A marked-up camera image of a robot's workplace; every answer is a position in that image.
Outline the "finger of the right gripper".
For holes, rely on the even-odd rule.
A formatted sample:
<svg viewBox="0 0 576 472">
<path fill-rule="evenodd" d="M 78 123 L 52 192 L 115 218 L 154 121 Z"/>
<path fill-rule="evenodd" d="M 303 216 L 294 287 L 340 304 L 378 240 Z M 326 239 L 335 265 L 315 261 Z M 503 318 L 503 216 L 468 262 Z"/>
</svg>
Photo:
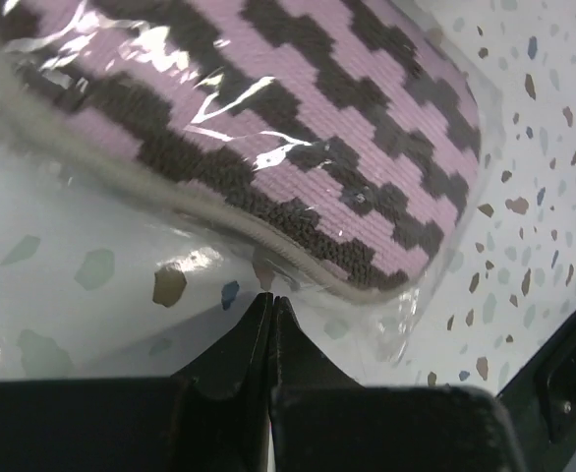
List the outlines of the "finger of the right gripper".
<svg viewBox="0 0 576 472">
<path fill-rule="evenodd" d="M 562 471 L 576 452 L 576 311 L 501 390 L 527 468 Z"/>
</svg>

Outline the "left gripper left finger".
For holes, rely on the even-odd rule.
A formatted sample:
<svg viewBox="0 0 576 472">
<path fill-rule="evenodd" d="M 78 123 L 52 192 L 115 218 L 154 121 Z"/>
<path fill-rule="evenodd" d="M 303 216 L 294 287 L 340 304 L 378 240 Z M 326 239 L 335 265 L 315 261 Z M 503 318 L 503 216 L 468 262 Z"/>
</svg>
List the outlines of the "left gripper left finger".
<svg viewBox="0 0 576 472">
<path fill-rule="evenodd" d="M 273 297 L 168 377 L 0 382 L 0 471 L 263 471 Z"/>
</svg>

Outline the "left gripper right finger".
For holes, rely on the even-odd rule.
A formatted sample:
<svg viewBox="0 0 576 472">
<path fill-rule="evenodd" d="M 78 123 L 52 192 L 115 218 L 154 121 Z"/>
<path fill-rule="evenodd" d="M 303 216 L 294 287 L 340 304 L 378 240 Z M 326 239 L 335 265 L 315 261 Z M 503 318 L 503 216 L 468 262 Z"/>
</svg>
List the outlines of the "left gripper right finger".
<svg viewBox="0 0 576 472">
<path fill-rule="evenodd" d="M 524 471 L 506 409 L 468 386 L 362 386 L 273 307 L 268 367 L 278 471 Z"/>
</svg>

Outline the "purple zigzag sponge pack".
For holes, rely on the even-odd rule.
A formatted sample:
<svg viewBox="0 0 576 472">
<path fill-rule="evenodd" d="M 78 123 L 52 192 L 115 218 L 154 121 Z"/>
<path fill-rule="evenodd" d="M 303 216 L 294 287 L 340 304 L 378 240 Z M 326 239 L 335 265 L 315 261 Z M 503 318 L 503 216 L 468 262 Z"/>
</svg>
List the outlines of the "purple zigzag sponge pack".
<svg viewBox="0 0 576 472">
<path fill-rule="evenodd" d="M 225 237 L 397 361 L 504 143 L 412 1 L 0 1 L 0 137 Z"/>
</svg>

